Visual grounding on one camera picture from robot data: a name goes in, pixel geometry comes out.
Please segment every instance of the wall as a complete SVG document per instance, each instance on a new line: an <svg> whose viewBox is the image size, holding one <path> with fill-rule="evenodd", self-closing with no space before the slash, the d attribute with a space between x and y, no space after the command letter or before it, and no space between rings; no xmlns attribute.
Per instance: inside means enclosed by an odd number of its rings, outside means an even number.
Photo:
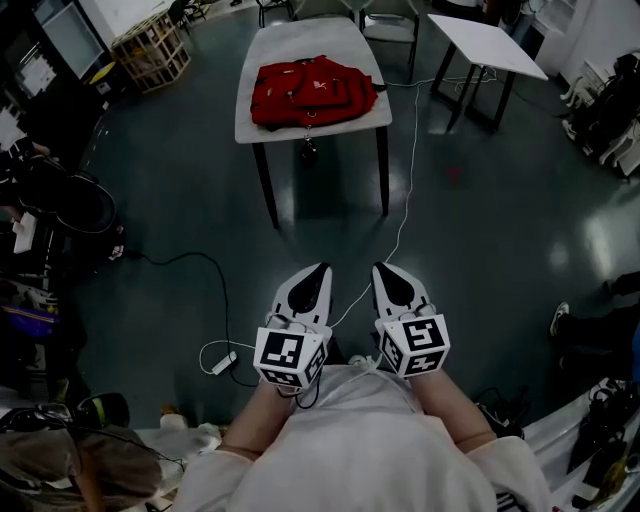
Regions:
<svg viewBox="0 0 640 512"><path fill-rule="evenodd" d="M582 34L560 74L571 82L578 76L584 60L613 70L617 57L637 49L640 49L640 4L636 0L593 0Z"/></svg>
<svg viewBox="0 0 640 512"><path fill-rule="evenodd" d="M111 43L116 38L116 35L107 23L102 11L96 5L95 0L79 0L79 2L84 9L84 12L87 14L87 17L91 20L91 24L95 27L98 34L100 34L104 44L107 45L107 48L110 48Z"/></svg>
<svg viewBox="0 0 640 512"><path fill-rule="evenodd" d="M79 0L107 46L154 12L168 9L169 0Z"/></svg>

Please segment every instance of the white sleeve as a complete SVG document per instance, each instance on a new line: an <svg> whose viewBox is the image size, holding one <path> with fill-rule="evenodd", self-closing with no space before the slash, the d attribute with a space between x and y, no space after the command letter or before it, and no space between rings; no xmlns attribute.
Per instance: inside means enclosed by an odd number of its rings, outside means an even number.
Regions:
<svg viewBox="0 0 640 512"><path fill-rule="evenodd" d="M241 455L213 451L189 459L171 507L173 512L221 512L252 462Z"/></svg>
<svg viewBox="0 0 640 512"><path fill-rule="evenodd" d="M498 510L549 512L551 493L529 445L518 437L503 437L468 453L467 456L491 482Z"/></svg>

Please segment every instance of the table leg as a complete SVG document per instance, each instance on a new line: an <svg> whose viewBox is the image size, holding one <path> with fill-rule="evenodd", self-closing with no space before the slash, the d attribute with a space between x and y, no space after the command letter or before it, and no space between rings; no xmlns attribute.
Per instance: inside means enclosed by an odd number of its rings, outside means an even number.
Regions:
<svg viewBox="0 0 640 512"><path fill-rule="evenodd" d="M389 146L387 142L387 127L376 128L376 143L378 145L378 169L380 171L380 199L382 200L382 215L389 214Z"/></svg>
<svg viewBox="0 0 640 512"><path fill-rule="evenodd" d="M453 128L453 125L458 120L460 116L460 112L462 112L462 104L464 103L464 97L467 95L467 91L469 90L469 85L471 84L471 80L473 79L473 73L476 70L476 65L472 64L471 69L469 69L469 74L467 75L467 81L464 83L464 87L462 88L462 92L460 93L460 97L458 98L458 103L453 108L453 113L451 114L451 119L449 120L449 124L447 125L447 131Z"/></svg>
<svg viewBox="0 0 640 512"><path fill-rule="evenodd" d="M267 154L264 151L264 144L262 142L253 144L253 155L256 157L256 165L258 166L258 174L260 175L260 183L262 184L262 193L267 203L267 210L269 210L271 222L274 228L280 229L276 200L275 197L273 197L273 188L271 188L271 178L269 177Z"/></svg>
<svg viewBox="0 0 640 512"><path fill-rule="evenodd" d="M511 89L513 87L513 82L516 79L516 74L513 72L509 72L507 74L507 80L504 83L504 89L502 89L502 96L500 97L500 103L498 104L498 110L496 111L495 116L491 119L489 116L480 112L476 109L471 103L467 106L465 110L465 115L475 122L480 124L481 126L491 130L492 132L498 131L498 127L500 126L500 121L502 120L502 115L504 114L505 109L507 108L507 101L509 100L509 95L511 94Z"/></svg>
<svg viewBox="0 0 640 512"><path fill-rule="evenodd" d="M451 60L453 59L453 55L456 53L456 45L451 43L449 48L447 48L447 53L444 56L444 60L442 64L440 64L440 69L438 69L438 74L436 75L436 79L431 84L431 92L437 93L440 84L442 83L442 79L444 78L444 74L447 72L449 68L449 64L451 64Z"/></svg>
<svg viewBox="0 0 640 512"><path fill-rule="evenodd" d="M516 74L513 71L509 72L507 75L507 81L504 83L504 89L502 90L502 97L500 98L496 117L493 118L493 129L495 131L498 130L500 121L502 121L502 114L504 114L504 109L507 108L507 101L509 101L509 95L511 94L511 88L513 87L515 79Z"/></svg>
<svg viewBox="0 0 640 512"><path fill-rule="evenodd" d="M473 103L473 100L476 99L476 94L478 94L478 89L480 89L480 84L482 83L482 78L484 77L485 72L487 71L486 66L482 66L480 70L480 76L478 77L478 81L476 82L476 86L473 88L473 92L471 93L471 98L469 99L469 105Z"/></svg>

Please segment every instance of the gray floor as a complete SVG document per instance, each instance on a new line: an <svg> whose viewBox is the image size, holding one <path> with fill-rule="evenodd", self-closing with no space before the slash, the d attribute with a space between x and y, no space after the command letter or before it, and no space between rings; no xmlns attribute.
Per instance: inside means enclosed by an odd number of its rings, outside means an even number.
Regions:
<svg viewBox="0 0 640 512"><path fill-rule="evenodd" d="M267 146L282 230L273 230L251 148L234 142L235 95L257 10L194 27L190 68L176 84L112 108L88 170L117 199L128 246L156 259L199 250L220 262L229 286L231 337L253 344L277 286L318 261L334 270L337 319L366 286L371 265L393 248L404 214L415 89L389 92L390 215L380 216L375 135L317 140L320 161L300 167L299 144ZM268 21L279 14L268 13ZM385 78L406 78L407 48L378 44ZM446 41L423 16L416 78L435 76ZM449 76L466 75L457 57ZM448 86L453 93L453 86ZM593 313L605 278L638 269L640 188L590 163L565 137L553 83L518 78L499 133L461 118L421 89L410 217L392 262L420 278L446 315L452 351L446 369L473 395L529 386L534 420L587 383L557 370L547 339L561 300ZM485 84L480 104L497 100ZM194 419L229 421L250 390L229 375L207 376L200 347L224 338L220 282L206 261L169 267L125 260L76 290L89 335L80 368L94 392L118 391L132 424L153 426L175 403ZM346 356L373 353L374 311L365 298L335 329ZM222 345L205 353L213 366ZM255 381L252 353L237 349L237 374Z"/></svg>

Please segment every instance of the wooden crate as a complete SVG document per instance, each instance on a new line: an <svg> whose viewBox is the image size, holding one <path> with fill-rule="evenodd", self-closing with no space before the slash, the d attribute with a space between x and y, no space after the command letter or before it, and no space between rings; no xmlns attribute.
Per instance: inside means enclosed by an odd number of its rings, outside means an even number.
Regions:
<svg viewBox="0 0 640 512"><path fill-rule="evenodd" d="M112 55L143 93L177 80L191 60L166 11L134 25L114 41Z"/></svg>

